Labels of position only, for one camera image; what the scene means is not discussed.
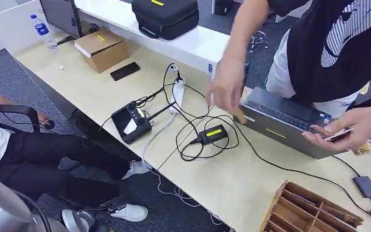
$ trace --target hand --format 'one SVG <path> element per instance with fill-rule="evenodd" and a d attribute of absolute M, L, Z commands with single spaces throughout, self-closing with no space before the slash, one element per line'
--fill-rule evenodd
<path fill-rule="evenodd" d="M 49 116 L 38 113 L 38 119 L 40 123 L 46 124 L 50 120 Z"/>
<path fill-rule="evenodd" d="M 371 138 L 371 107 L 356 108 L 349 110 L 343 116 L 322 128 L 312 125 L 312 128 L 326 137 L 332 136 L 345 128 L 353 128 L 345 138 L 336 141 L 324 141 L 319 134 L 304 132 L 302 135 L 311 143 L 318 145 L 326 150 L 342 151 L 345 149 L 358 150 L 362 144 Z"/>
<path fill-rule="evenodd" d="M 239 110 L 243 80 L 244 60 L 224 57 L 217 76 L 207 88 L 205 94 L 207 103 L 212 105 L 211 94 L 213 94 L 215 105 L 235 115 Z"/>

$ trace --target white power strip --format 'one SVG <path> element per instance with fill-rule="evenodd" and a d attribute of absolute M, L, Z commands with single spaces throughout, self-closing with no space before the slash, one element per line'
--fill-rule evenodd
<path fill-rule="evenodd" d="M 183 103 L 183 96 L 184 96 L 184 79 L 178 80 L 174 84 L 173 95 L 171 96 L 171 102 L 170 103 L 173 103 L 174 99 L 175 99 L 177 104 L 175 104 L 174 106 L 177 107 L 177 108 L 181 107 L 182 103 Z M 174 107 L 170 107 L 169 112 L 172 113 L 172 114 L 178 114 L 179 113 Z"/>

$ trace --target laptop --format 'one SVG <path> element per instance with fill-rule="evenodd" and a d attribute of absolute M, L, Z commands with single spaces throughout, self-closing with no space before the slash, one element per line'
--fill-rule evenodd
<path fill-rule="evenodd" d="M 314 159 L 344 152 L 325 150 L 302 136 L 304 131 L 317 133 L 311 128 L 313 124 L 326 126 L 331 121 L 330 114 L 304 107 L 258 87 L 255 87 L 248 98 L 240 103 L 240 108 L 247 119 L 245 126 Z"/>

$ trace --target white pants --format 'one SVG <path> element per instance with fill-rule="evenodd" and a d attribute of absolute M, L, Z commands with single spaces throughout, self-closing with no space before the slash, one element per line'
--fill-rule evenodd
<path fill-rule="evenodd" d="M 291 98 L 295 91 L 291 84 L 288 70 L 288 57 L 286 56 L 286 44 L 288 41 L 289 30 L 279 44 L 279 48 L 274 56 L 274 63 L 271 66 L 267 77 L 267 90 L 278 93 L 285 98 Z M 332 115 L 332 118 L 340 118 L 348 106 L 356 99 L 359 91 L 336 100 L 326 102 L 314 102 L 314 108 Z"/>

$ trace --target wooden tray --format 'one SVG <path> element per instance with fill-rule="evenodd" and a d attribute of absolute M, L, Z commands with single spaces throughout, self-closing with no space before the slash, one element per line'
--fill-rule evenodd
<path fill-rule="evenodd" d="M 363 219 L 286 181 L 276 192 L 261 232 L 356 232 Z"/>

